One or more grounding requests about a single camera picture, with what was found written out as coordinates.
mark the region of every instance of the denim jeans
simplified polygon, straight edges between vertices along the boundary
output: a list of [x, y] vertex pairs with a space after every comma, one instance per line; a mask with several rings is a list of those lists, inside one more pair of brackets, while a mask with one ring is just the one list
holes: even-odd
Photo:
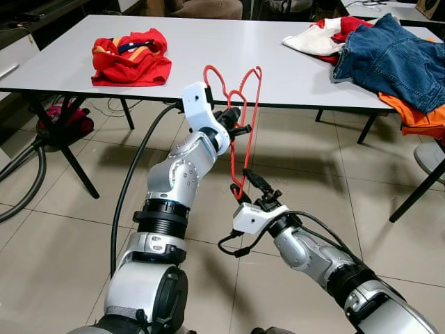
[[445, 104], [445, 44], [416, 37], [386, 14], [348, 36], [334, 78], [349, 77], [430, 113]]

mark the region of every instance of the tiled floor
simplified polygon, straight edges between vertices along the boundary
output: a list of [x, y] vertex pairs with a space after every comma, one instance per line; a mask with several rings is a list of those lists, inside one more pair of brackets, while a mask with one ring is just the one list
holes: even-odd
[[[122, 113], [108, 110], [106, 100], [88, 100], [85, 106], [96, 129], [72, 151], [101, 198], [88, 195], [61, 153], [48, 153], [47, 177], [35, 200], [0, 225], [1, 334], [63, 334], [101, 317], [115, 203], [136, 146], [163, 105], [136, 106], [134, 131], [125, 118], [115, 117]], [[120, 106], [113, 101], [112, 107]], [[315, 111], [262, 109], [252, 167], [283, 191], [283, 203], [336, 230], [445, 334], [445, 187], [435, 184], [397, 224], [388, 222], [426, 177], [413, 150], [428, 139], [402, 137], [397, 117], [390, 115], [378, 118], [366, 145], [358, 145], [366, 116], [326, 111], [322, 123], [314, 118]], [[17, 154], [33, 139], [34, 122], [1, 148]], [[120, 250], [134, 228], [131, 216], [143, 202], [147, 169], [187, 130], [184, 117], [171, 113], [149, 143], [122, 210]], [[238, 143], [243, 148], [244, 138]], [[2, 182], [1, 212], [25, 194], [36, 166], [34, 157]], [[297, 334], [353, 334], [331, 297], [286, 267], [269, 236], [241, 260], [217, 249], [216, 242], [231, 230], [236, 209], [230, 183], [225, 155], [204, 178], [189, 220], [185, 325], [200, 334], [249, 334], [256, 326], [280, 326]]]

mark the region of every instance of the white cloth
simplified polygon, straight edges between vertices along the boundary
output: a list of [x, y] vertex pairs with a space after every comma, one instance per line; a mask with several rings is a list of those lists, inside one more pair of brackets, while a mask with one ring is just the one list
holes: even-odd
[[331, 37], [341, 32], [341, 17], [325, 19], [325, 27], [309, 27], [304, 33], [283, 39], [282, 44], [294, 50], [315, 56], [330, 56], [343, 49], [345, 43], [336, 43]]

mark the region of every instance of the robotic arm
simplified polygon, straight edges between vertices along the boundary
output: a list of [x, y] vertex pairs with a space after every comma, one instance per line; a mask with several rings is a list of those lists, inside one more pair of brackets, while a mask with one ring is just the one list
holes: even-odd
[[[149, 172], [145, 203], [133, 216], [138, 231], [130, 236], [111, 279], [105, 315], [96, 324], [69, 334], [187, 334], [182, 324], [188, 281], [179, 267], [186, 258], [188, 213], [200, 180], [218, 155], [235, 136], [250, 131], [249, 126], [235, 129], [238, 108], [213, 114], [209, 93], [203, 83], [184, 89], [184, 112], [193, 133]], [[269, 232], [283, 260], [332, 295], [359, 333], [437, 333], [350, 251], [307, 229], [298, 215], [278, 202], [280, 191], [252, 171], [244, 173], [264, 195], [254, 205], [241, 203], [234, 215], [234, 237]], [[235, 256], [244, 256], [250, 249], [238, 250]], [[278, 328], [255, 331], [290, 333]]]

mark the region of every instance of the orange cloth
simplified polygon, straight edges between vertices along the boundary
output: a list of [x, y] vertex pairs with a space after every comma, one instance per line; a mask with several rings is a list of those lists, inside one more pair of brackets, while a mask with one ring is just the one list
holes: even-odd
[[378, 93], [378, 97], [398, 112], [402, 119], [404, 136], [423, 134], [442, 140], [442, 144], [445, 145], [445, 104], [425, 115], [397, 97], [381, 92]]

